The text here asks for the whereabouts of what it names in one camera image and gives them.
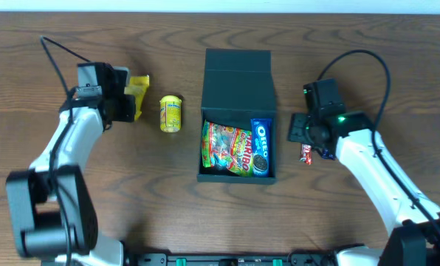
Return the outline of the yellow snack bag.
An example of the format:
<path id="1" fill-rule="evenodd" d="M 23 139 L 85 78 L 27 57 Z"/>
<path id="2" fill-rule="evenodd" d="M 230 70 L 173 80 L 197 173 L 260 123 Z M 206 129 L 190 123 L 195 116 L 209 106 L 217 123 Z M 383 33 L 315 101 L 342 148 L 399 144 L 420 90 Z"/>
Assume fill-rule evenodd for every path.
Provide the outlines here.
<path id="1" fill-rule="evenodd" d="M 134 103 L 135 103 L 134 121 L 138 120 L 138 118 L 142 114 L 141 111 L 142 102 L 149 86 L 150 86 L 149 75 L 143 75 L 143 76 L 131 76 L 129 78 L 128 85 L 126 85 L 125 87 L 124 93 L 126 95 L 134 96 Z"/>

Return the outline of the blue Oreo cookie pack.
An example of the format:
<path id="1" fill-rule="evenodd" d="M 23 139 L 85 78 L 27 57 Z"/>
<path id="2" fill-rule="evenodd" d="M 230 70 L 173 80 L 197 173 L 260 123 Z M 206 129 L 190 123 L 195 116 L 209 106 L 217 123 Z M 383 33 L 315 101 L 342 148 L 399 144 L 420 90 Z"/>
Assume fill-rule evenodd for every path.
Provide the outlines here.
<path id="1" fill-rule="evenodd" d="M 253 175 L 256 177 L 267 177 L 269 175 L 271 122 L 271 118 L 253 118 L 251 120 L 252 166 Z"/>

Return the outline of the Haribo gummy candy bag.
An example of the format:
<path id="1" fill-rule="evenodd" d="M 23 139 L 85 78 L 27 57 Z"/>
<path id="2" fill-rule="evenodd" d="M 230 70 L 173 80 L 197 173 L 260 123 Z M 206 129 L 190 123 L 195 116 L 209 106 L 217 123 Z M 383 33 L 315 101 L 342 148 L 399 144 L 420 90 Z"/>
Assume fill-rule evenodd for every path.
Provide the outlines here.
<path id="1" fill-rule="evenodd" d="M 205 121 L 202 128 L 202 165 L 251 177 L 252 132 Z"/>

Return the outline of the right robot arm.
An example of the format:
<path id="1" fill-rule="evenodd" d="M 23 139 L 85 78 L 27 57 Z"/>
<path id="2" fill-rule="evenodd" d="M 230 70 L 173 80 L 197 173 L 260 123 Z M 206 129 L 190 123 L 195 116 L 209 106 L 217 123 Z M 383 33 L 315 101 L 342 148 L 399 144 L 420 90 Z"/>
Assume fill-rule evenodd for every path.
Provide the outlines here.
<path id="1" fill-rule="evenodd" d="M 295 113 L 288 138 L 329 151 L 358 180 L 385 225 L 383 249 L 335 252 L 336 265 L 440 265 L 440 207 L 411 181 L 363 112 L 322 119 Z"/>

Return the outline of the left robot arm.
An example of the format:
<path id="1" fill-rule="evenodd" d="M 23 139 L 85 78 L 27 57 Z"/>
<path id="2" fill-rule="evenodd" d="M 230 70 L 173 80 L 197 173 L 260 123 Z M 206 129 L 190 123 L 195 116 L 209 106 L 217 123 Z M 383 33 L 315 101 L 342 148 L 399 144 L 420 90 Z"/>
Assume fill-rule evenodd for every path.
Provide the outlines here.
<path id="1" fill-rule="evenodd" d="M 83 171 L 97 139 L 114 121 L 132 122 L 126 67 L 78 64 L 78 85 L 59 109 L 47 147 L 24 171 L 6 180 L 17 253 L 51 265 L 123 265 L 122 242 L 98 230 Z"/>

